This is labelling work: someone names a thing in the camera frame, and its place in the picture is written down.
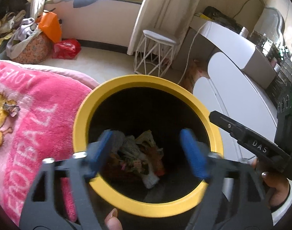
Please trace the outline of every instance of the trash can rim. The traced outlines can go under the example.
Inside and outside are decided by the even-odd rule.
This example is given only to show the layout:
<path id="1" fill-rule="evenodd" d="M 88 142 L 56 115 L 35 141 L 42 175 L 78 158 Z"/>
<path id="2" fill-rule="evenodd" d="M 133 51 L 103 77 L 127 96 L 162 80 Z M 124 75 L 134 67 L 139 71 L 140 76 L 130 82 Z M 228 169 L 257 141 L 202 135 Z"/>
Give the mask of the trash can rim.
<path id="1" fill-rule="evenodd" d="M 210 123 L 207 108 L 193 94 L 168 80 L 147 75 L 126 75 L 109 80 L 95 88 L 82 102 L 73 126 L 74 152 L 85 151 L 88 131 L 95 110 L 108 97 L 127 88 L 149 87 L 165 91 L 185 102 L 200 118 L 207 131 L 210 149 L 223 156 L 223 142 L 217 126 Z M 141 217 L 170 217 L 184 213 L 200 203 L 207 184 L 202 181 L 191 193 L 168 203 L 150 204 L 130 199 L 114 190 L 100 175 L 90 182 L 105 201 L 127 213 Z"/>

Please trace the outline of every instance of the power cord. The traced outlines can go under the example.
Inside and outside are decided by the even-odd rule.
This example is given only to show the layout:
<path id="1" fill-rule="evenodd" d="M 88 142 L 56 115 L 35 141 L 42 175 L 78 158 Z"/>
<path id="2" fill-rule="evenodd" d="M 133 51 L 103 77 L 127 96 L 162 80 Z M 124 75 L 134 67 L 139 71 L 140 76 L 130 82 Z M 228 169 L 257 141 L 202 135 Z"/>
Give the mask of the power cord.
<path id="1" fill-rule="evenodd" d="M 247 0 L 244 4 L 243 4 L 243 6 L 241 7 L 241 9 L 240 9 L 240 11 L 239 12 L 237 12 L 236 14 L 235 14 L 235 16 L 234 17 L 232 17 L 232 19 L 234 19 L 239 13 L 241 13 L 242 12 L 242 10 L 243 10 L 243 8 L 244 8 L 244 6 L 249 2 L 249 1 L 251 1 L 251 0 Z M 259 0 L 261 3 L 262 3 L 262 5 L 263 5 L 263 7 L 265 8 L 266 7 L 266 4 L 265 4 L 265 2 L 263 1 L 263 0 Z"/>
<path id="2" fill-rule="evenodd" d="M 184 77 L 184 75 L 185 75 L 185 73 L 186 73 L 186 70 L 187 70 L 187 67 L 188 67 L 188 62 L 189 62 L 189 56 L 190 56 L 190 54 L 191 54 L 191 50 L 192 50 L 193 44 L 194 44 L 194 42 L 195 42 L 195 39 L 196 39 L 197 35 L 200 33 L 200 31 L 203 29 L 203 27 L 204 27 L 206 24 L 207 24 L 207 23 L 203 24 L 203 25 L 199 28 L 199 30 L 197 31 L 197 33 L 195 34 L 195 36 L 194 36 L 194 38 L 193 38 L 193 40 L 192 40 L 192 43 L 191 43 L 191 46 L 190 46 L 190 48 L 189 48 L 188 55 L 187 55 L 187 62 L 186 62 L 185 70 L 184 70 L 184 73 L 182 74 L 182 77 L 181 77 L 180 81 L 178 82 L 178 85 L 181 83 L 181 81 L 182 81 L 182 79 L 183 79 L 183 77 Z"/>

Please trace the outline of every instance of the red plastic bag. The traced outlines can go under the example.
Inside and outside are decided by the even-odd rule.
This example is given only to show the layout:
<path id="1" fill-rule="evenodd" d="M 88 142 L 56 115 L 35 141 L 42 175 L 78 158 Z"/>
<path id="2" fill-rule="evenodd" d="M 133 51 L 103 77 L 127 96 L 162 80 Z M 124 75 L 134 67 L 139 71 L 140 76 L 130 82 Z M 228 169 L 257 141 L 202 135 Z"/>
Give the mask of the red plastic bag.
<path id="1" fill-rule="evenodd" d="M 80 43 L 75 39 L 60 41 L 53 46 L 53 59 L 71 60 L 81 51 Z"/>

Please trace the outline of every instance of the round stool top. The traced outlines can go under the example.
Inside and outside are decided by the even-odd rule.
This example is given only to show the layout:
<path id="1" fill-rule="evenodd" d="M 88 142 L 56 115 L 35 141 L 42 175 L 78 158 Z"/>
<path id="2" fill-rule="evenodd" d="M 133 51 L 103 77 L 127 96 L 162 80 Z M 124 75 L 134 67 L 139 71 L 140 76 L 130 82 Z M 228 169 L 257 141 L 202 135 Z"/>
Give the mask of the round stool top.
<path id="1" fill-rule="evenodd" d="M 163 32 L 157 29 L 151 29 L 151 30 L 145 29 L 143 30 L 143 33 L 146 37 L 156 42 L 159 42 L 171 47 L 179 45 L 179 40 L 175 36 L 170 35 L 166 32 Z"/>

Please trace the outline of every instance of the finger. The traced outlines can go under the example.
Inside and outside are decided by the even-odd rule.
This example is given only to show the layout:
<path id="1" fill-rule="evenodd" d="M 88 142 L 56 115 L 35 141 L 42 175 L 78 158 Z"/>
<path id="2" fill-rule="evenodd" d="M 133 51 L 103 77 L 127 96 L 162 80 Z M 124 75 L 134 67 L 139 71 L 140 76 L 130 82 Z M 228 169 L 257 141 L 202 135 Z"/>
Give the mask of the finger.
<path id="1" fill-rule="evenodd" d="M 288 191 L 290 188 L 288 179 L 282 174 L 263 172 L 262 178 L 269 187 L 275 188 L 279 192 Z"/>
<path id="2" fill-rule="evenodd" d="M 110 218 L 106 223 L 106 226 L 109 230 L 123 230 L 119 219 L 117 219 L 116 217 Z"/>
<path id="3" fill-rule="evenodd" d="M 251 163 L 251 166 L 254 168 L 254 170 L 255 170 L 256 167 L 257 167 L 257 162 L 258 162 L 258 159 L 256 158 L 256 159 L 254 159 L 254 160 L 252 161 L 252 163 Z"/>
<path id="4" fill-rule="evenodd" d="M 109 230 L 122 230 L 121 223 L 119 219 L 117 219 L 117 209 L 113 209 L 108 216 L 105 218 L 104 222 Z"/>
<path id="5" fill-rule="evenodd" d="M 275 207 L 282 204 L 288 197 L 290 190 L 288 179 L 282 174 L 269 172 L 262 173 L 262 178 L 269 187 L 276 189 L 275 193 L 270 198 L 270 206 Z"/>

